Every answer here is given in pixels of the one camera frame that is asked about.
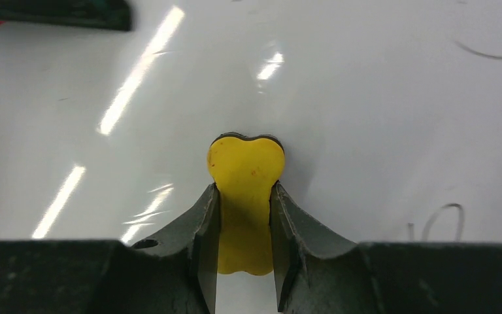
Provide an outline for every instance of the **yellow rubber piece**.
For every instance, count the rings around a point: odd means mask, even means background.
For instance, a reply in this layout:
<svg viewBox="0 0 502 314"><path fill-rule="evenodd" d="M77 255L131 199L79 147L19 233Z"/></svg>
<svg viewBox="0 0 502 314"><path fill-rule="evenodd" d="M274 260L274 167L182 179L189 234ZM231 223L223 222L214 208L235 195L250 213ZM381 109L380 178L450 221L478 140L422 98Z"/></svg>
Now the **yellow rubber piece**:
<svg viewBox="0 0 502 314"><path fill-rule="evenodd" d="M227 136L210 146L209 173L220 191L218 273L273 270L269 200L284 163L282 147L264 137Z"/></svg>

